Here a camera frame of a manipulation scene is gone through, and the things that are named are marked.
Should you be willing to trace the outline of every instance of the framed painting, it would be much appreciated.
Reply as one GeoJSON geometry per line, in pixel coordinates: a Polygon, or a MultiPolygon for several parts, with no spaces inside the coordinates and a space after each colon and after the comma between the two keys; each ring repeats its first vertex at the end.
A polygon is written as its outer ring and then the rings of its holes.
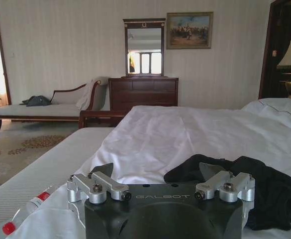
{"type": "Polygon", "coordinates": [[[167,13],[166,49],[211,48],[213,12],[167,13]]]}

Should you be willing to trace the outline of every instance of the wooden dresser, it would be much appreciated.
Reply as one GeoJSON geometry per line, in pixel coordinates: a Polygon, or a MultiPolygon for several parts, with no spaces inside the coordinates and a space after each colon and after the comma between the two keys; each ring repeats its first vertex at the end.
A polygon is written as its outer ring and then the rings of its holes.
{"type": "Polygon", "coordinates": [[[110,110],[130,110],[133,106],[177,106],[178,78],[109,78],[110,110]]]}

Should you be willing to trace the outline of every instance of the black cloth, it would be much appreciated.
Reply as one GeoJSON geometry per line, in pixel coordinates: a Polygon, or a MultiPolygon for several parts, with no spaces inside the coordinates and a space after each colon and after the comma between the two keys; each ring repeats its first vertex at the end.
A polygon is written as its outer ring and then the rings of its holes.
{"type": "Polygon", "coordinates": [[[249,173],[255,178],[255,207],[249,212],[246,226],[252,230],[278,228],[291,229],[291,177],[263,162],[241,156],[235,161],[214,159],[201,154],[193,155],[164,175],[167,183],[204,182],[199,163],[220,165],[235,176],[249,173]]]}
{"type": "Polygon", "coordinates": [[[21,101],[20,105],[26,106],[48,106],[51,105],[50,100],[44,96],[32,96],[28,100],[21,101]]]}

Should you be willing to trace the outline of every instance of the silver metal bracket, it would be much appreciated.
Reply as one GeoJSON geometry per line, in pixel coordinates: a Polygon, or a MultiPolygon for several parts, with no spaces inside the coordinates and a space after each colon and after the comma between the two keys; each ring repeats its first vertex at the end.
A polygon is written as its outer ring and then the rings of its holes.
{"type": "Polygon", "coordinates": [[[131,199],[129,186],[115,182],[101,172],[94,172],[91,179],[83,174],[72,175],[67,181],[68,208],[78,217],[85,229],[85,206],[87,198],[93,204],[104,203],[107,199],[107,192],[111,198],[118,201],[131,199]]]}
{"type": "Polygon", "coordinates": [[[196,184],[194,196],[198,200],[214,198],[219,190],[219,198],[228,203],[239,199],[243,202],[242,228],[248,220],[248,213],[254,208],[255,179],[248,173],[239,173],[236,177],[228,171],[220,171],[204,183],[196,184]]]}

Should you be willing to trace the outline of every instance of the patterned rug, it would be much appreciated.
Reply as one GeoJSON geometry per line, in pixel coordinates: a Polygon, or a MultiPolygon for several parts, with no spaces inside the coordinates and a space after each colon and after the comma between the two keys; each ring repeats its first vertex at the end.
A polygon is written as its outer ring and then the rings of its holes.
{"type": "Polygon", "coordinates": [[[77,123],[21,123],[3,120],[0,185],[78,129],[77,123]]]}

